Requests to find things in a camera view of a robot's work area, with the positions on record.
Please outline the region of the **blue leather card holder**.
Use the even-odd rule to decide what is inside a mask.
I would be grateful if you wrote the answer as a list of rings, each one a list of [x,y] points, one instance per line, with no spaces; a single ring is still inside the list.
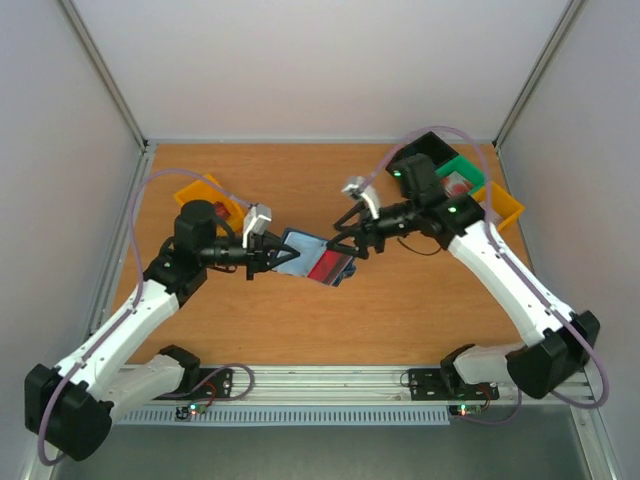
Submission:
[[[327,250],[327,240],[323,237],[293,228],[285,229],[281,238],[286,244],[296,248],[300,252],[300,256],[297,259],[277,267],[274,271],[280,274],[309,279],[307,275]],[[352,258],[352,264],[344,272],[342,281],[352,277],[356,272],[355,258]]]

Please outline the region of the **red black stripe card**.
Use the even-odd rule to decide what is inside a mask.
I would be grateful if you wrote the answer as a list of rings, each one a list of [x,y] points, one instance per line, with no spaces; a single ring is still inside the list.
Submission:
[[[312,267],[307,277],[327,286],[337,286],[344,272],[351,266],[353,258],[349,255],[326,250]]]

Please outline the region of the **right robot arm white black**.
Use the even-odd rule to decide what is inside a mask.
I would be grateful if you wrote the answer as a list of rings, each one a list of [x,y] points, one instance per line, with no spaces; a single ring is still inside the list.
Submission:
[[[590,311],[576,313],[545,288],[471,196],[448,196],[426,155],[396,161],[393,175],[403,200],[389,206],[381,206],[367,178],[348,179],[342,191],[355,205],[335,222],[328,249],[366,259],[371,250],[383,252],[392,237],[418,232],[434,239],[476,276],[521,339],[494,347],[469,344],[450,353],[440,363],[444,390],[459,397],[476,384],[512,382],[534,399],[554,394],[590,361],[598,319]]]

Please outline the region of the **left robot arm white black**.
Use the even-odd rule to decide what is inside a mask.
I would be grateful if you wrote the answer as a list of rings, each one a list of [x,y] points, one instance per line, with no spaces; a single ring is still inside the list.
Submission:
[[[268,272],[299,252],[268,231],[271,211],[250,206],[236,235],[206,200],[185,203],[174,232],[140,275],[131,297],[80,347],[53,367],[36,365],[24,384],[25,425],[37,435],[42,464],[55,465],[47,446],[81,461],[104,442],[112,425],[154,399],[195,395],[204,378],[198,357],[175,345],[128,372],[125,362],[205,283],[210,270],[246,277]]]

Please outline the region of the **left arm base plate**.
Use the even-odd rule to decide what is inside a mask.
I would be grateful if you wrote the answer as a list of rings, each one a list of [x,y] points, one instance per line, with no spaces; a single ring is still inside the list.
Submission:
[[[215,394],[216,399],[230,397],[233,386],[233,370],[229,367],[199,368],[186,372],[179,386],[172,392],[156,397],[156,400],[198,400]]]

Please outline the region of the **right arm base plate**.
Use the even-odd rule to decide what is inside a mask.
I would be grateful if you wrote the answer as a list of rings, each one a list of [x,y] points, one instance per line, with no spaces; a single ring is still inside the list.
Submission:
[[[451,393],[439,368],[411,368],[401,375],[401,384],[409,389],[412,401],[486,401],[498,400],[499,390],[489,383],[464,384]]]

